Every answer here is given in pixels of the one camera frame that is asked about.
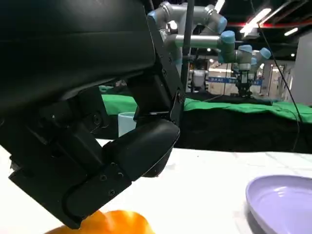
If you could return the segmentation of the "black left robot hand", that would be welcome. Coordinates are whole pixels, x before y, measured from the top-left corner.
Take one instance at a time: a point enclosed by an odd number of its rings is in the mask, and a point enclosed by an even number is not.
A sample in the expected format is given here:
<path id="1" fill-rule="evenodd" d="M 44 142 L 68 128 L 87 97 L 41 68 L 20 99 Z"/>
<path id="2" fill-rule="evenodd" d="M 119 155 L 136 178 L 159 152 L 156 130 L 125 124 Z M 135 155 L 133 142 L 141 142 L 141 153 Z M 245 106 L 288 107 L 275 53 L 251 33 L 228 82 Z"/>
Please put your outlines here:
<path id="1" fill-rule="evenodd" d="M 180 135 L 182 84 L 149 0 L 3 0 L 0 144 L 10 180 L 71 229 L 140 177 Z M 100 86 L 123 80 L 136 128 L 101 146 Z"/>

